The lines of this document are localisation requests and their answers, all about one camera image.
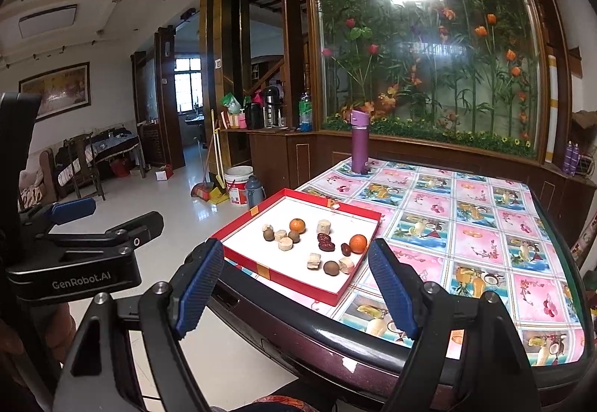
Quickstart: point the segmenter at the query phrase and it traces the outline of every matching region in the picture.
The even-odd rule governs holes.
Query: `picture frame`
[[[69,65],[19,82],[20,94],[40,94],[36,121],[91,105],[89,62]]]

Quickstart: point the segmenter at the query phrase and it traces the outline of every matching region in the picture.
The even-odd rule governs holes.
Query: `chair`
[[[101,196],[101,198],[105,201],[106,197],[104,195],[104,189],[101,186],[100,174],[97,170],[96,165],[96,153],[91,143],[92,136],[92,132],[89,132],[87,134],[80,134],[71,139],[65,139],[64,144],[65,148],[68,151],[70,160],[69,162],[72,165],[73,169],[76,168],[75,162],[77,161],[81,168],[78,172],[74,172],[75,174],[72,178],[77,198],[81,198],[81,190],[79,189],[79,187],[92,182],[96,187],[96,191],[88,196],[93,196],[97,194]],[[89,150],[91,151],[91,161],[89,163],[87,163],[87,159],[85,158],[85,149],[87,147],[89,147]]]

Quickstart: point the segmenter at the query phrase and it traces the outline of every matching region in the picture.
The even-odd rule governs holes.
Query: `cardboard box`
[[[155,178],[158,181],[166,181],[166,180],[169,180],[169,178],[173,174],[174,174],[174,171],[172,170],[172,166],[165,165],[165,166],[162,166],[161,168],[157,169],[157,171],[155,172]]]

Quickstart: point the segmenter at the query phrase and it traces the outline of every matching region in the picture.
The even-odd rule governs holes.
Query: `floor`
[[[185,150],[187,165],[168,181],[157,181],[153,171],[142,179],[138,172],[104,184],[106,201],[96,199],[94,215],[56,227],[67,233],[103,233],[136,216],[157,210],[163,215],[162,235],[137,250],[143,282],[115,296],[141,294],[156,281],[168,281],[195,246],[243,213],[230,202],[217,207],[190,197],[190,189],[202,181],[198,147]],[[71,304],[77,323],[90,300]],[[141,391],[157,397],[139,332],[131,332],[132,349]],[[181,342],[195,379],[210,405],[226,410],[241,407],[268,395],[293,380],[293,375],[256,351],[234,331],[205,309],[197,329]],[[146,399],[148,410],[163,410],[159,401]]]

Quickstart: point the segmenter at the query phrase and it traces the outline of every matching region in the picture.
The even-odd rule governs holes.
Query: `orange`
[[[300,218],[293,218],[290,221],[290,230],[297,231],[299,233],[303,233],[305,229],[304,221]]]
[[[355,254],[362,254],[367,248],[367,238],[364,235],[353,235],[348,243]]]

